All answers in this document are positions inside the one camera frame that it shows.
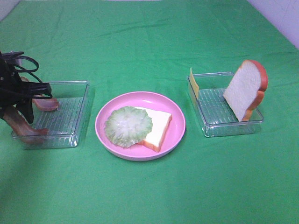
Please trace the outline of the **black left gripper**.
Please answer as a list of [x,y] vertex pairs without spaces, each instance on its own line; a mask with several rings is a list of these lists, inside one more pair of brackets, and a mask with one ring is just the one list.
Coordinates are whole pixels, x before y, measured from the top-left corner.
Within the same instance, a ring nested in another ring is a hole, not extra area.
[[28,73],[38,82],[43,82],[34,72],[39,68],[39,63],[29,57],[24,56],[23,51],[10,51],[0,54],[0,116],[8,106],[15,106],[24,116],[29,124],[34,121],[32,100],[22,100],[24,86],[20,73]]

